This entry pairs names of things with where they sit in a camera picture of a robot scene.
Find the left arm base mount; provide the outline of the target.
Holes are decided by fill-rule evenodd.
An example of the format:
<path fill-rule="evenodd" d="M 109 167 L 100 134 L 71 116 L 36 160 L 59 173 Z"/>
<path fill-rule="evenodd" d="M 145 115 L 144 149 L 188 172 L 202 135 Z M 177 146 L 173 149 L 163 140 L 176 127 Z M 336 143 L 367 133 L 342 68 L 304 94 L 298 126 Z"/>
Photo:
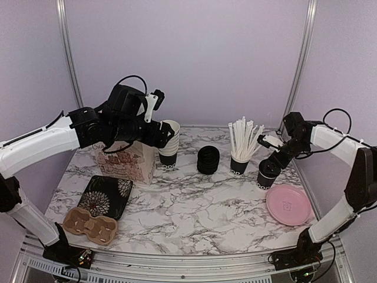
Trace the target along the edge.
<path fill-rule="evenodd" d="M 94 252 L 90 249 L 71 246 L 62 226 L 58 223 L 55 223 L 55 226 L 58 230 L 58 241 L 50 246 L 44 245 L 40 241 L 44 248 L 42 256 L 69 266 L 90 269 Z"/>

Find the black takeout coffee cup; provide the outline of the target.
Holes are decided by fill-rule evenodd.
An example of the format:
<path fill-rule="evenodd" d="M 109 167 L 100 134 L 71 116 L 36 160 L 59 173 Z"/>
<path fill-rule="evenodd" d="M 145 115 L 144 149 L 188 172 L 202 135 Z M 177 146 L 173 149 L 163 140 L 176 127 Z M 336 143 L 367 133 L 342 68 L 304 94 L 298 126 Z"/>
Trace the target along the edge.
<path fill-rule="evenodd" d="M 277 176 L 265 176 L 259 172 L 257 176 L 257 187 L 262 191 L 267 191 L 274 184 Z"/>

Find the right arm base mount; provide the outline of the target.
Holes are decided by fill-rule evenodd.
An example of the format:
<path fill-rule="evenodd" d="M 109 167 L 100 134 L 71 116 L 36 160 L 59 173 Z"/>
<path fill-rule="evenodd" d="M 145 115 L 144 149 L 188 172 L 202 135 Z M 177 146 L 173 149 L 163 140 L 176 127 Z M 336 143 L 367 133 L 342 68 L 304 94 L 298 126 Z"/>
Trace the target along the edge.
<path fill-rule="evenodd" d="M 277 271 L 311 264 L 323 259 L 320 250 L 324 243 L 313 242 L 307 228 L 300 233 L 295 248 L 273 252 L 268 261 Z"/>

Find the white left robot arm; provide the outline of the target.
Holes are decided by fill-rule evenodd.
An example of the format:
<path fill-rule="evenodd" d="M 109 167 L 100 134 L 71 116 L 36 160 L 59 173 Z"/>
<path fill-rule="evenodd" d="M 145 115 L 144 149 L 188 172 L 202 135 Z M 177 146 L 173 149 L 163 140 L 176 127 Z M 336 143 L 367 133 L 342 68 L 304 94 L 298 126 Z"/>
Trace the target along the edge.
<path fill-rule="evenodd" d="M 100 106 L 60 114 L 47 126 L 1 143 L 1 212 L 37 236 L 61 262 L 70 262 L 74 248 L 68 244 L 62 227 L 48 220 L 28 200 L 15 174 L 56 154 L 99 142 L 106 153 L 118 141 L 138 141 L 162 149 L 174 134 L 167 123 L 152 119 L 164 98 L 160 90 L 148 94 L 117 84 Z"/>

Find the black coffee cup lid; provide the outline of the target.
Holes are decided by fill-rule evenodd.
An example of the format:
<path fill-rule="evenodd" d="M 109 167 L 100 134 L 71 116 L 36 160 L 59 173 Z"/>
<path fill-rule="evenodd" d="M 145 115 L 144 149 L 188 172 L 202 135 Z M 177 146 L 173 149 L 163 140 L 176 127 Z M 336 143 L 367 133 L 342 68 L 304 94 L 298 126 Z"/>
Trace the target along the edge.
<path fill-rule="evenodd" d="M 268 159 L 259 163 L 259 174 L 265 178 L 275 179 L 280 175 L 281 168 Z"/>

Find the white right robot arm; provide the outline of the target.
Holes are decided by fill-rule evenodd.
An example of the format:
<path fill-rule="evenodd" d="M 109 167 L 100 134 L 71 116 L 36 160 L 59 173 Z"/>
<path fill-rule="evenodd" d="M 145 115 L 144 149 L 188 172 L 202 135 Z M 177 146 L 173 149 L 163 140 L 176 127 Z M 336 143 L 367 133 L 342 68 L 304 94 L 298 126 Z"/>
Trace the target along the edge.
<path fill-rule="evenodd" d="M 344 186 L 340 200 L 321 219 L 300 236 L 292 259 L 304 264 L 320 244 L 350 225 L 361 213 L 376 209 L 376 147 L 328 125 L 324 120 L 305 120 L 299 112 L 283 119 L 289 136 L 286 142 L 269 145 L 273 153 L 263 166 L 273 177 L 292 160 L 302 159 L 309 182 L 321 192 Z"/>

